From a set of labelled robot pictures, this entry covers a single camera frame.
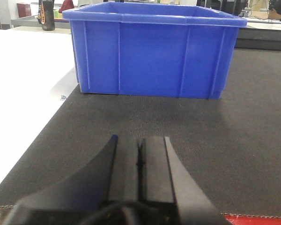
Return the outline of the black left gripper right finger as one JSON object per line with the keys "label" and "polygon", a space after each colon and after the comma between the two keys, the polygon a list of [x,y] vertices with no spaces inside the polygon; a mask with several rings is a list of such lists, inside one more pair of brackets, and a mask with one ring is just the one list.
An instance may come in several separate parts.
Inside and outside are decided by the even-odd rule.
{"label": "black left gripper right finger", "polygon": [[139,147],[140,199],[169,225],[228,225],[178,158],[170,138],[144,138]]}

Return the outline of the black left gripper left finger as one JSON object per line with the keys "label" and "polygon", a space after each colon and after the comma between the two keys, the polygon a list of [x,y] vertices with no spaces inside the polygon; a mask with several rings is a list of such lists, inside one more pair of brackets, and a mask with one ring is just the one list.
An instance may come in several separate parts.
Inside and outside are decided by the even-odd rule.
{"label": "black left gripper left finger", "polygon": [[138,144],[133,137],[112,135],[82,168],[42,190],[20,199],[5,225],[77,225],[108,200],[114,165],[132,160],[133,199],[137,199]]}

